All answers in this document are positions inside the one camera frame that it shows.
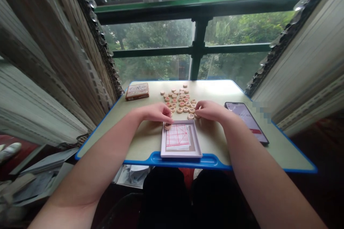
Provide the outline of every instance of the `tree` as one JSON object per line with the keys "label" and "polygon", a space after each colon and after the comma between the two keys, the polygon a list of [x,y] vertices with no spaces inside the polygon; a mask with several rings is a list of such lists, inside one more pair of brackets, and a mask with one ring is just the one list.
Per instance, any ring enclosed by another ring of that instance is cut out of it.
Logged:
{"label": "tree", "polygon": [[[206,45],[268,43],[294,12],[215,17],[208,24]],[[103,26],[110,50],[178,47],[191,44],[190,20],[156,21]],[[213,54],[201,60],[198,79],[232,79],[242,89],[267,53]],[[190,56],[117,58],[126,87],[132,80],[187,79]]]}

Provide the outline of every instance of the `white tray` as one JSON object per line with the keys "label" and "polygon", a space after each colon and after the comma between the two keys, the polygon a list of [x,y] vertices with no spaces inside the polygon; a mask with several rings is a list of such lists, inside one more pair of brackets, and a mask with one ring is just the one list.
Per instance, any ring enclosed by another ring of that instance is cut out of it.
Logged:
{"label": "white tray", "polygon": [[201,158],[194,120],[180,120],[170,130],[162,128],[161,157]]}

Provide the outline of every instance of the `hand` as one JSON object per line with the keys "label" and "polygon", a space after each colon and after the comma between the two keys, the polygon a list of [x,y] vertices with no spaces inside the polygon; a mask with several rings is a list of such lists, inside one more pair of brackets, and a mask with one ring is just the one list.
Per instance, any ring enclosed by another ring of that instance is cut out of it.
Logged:
{"label": "hand", "polygon": [[135,112],[141,116],[142,120],[173,123],[171,110],[163,103],[139,107]]}
{"label": "hand", "polygon": [[196,105],[195,114],[208,120],[213,120],[220,123],[228,116],[233,115],[233,113],[227,108],[210,100],[199,101]]}

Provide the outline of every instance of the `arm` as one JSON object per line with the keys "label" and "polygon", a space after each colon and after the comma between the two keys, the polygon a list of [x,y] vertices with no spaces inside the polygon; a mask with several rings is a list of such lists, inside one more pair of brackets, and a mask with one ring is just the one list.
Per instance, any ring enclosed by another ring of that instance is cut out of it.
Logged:
{"label": "arm", "polygon": [[212,101],[198,102],[196,114],[222,125],[235,177],[261,228],[326,228],[239,116]]}
{"label": "arm", "polygon": [[90,228],[98,201],[121,167],[143,120],[173,123],[163,103],[130,111],[73,167],[29,228]]}

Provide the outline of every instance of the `smartphone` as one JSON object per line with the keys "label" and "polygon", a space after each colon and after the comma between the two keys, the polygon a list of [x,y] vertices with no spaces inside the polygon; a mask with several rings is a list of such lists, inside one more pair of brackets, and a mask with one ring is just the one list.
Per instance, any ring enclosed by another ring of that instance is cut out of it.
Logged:
{"label": "smartphone", "polygon": [[264,133],[259,128],[257,122],[244,103],[226,102],[225,108],[240,116],[240,118],[246,123],[247,127],[255,135],[257,140],[263,144],[263,146],[267,146],[269,144],[268,139],[265,137]]}

